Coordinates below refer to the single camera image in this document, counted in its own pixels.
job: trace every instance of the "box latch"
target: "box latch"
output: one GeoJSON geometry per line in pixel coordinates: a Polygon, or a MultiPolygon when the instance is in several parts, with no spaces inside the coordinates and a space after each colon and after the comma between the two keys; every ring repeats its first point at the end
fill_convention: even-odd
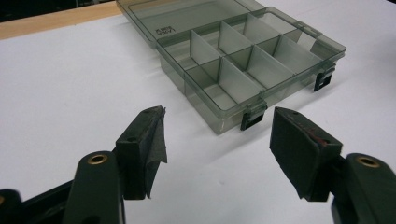
{"type": "Polygon", "coordinates": [[[330,81],[332,81],[332,73],[334,71],[335,64],[333,63],[332,66],[328,66],[328,68],[324,72],[317,74],[314,91],[318,91],[323,87],[329,85],[330,81]]]}
{"type": "Polygon", "coordinates": [[[262,121],[264,117],[264,112],[268,108],[267,103],[262,101],[261,104],[249,107],[244,112],[244,117],[242,117],[241,131],[244,131],[256,123],[262,121]]]}

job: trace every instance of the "brass insert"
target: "brass insert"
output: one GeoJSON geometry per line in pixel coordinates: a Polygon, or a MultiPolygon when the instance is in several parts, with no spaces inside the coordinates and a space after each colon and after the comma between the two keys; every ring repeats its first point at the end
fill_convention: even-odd
{"type": "Polygon", "coordinates": [[[88,164],[90,164],[90,165],[98,165],[98,164],[101,164],[101,163],[103,163],[105,161],[107,161],[107,155],[99,154],[99,155],[91,156],[88,159],[88,164]]]}
{"type": "Polygon", "coordinates": [[[6,199],[3,196],[0,195],[0,205],[2,205],[5,200],[6,199]]]}
{"type": "Polygon", "coordinates": [[[357,161],[365,166],[371,167],[371,168],[378,168],[379,163],[371,158],[368,157],[358,157],[357,161]]]}

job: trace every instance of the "box lid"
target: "box lid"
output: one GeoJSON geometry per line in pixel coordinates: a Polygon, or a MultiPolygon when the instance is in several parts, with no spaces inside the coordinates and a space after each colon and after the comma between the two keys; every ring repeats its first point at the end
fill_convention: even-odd
{"type": "Polygon", "coordinates": [[[117,0],[125,16],[155,49],[158,39],[264,7],[254,0],[117,0]]]}

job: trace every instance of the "plastic storage box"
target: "plastic storage box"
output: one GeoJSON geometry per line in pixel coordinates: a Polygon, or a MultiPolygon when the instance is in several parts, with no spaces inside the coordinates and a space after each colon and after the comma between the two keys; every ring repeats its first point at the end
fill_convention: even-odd
{"type": "Polygon", "coordinates": [[[163,71],[215,133],[262,120],[315,82],[330,83],[346,48],[273,7],[248,0],[118,0],[161,55],[163,71]]]}

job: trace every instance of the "wooden table edge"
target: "wooden table edge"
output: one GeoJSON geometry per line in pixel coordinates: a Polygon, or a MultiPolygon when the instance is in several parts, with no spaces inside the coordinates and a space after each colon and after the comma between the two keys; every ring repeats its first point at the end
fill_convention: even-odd
{"type": "Polygon", "coordinates": [[[108,2],[90,7],[80,7],[66,11],[6,21],[0,23],[0,39],[20,35],[29,35],[42,31],[76,25],[86,21],[95,21],[106,17],[120,15],[116,2],[108,2]]]}

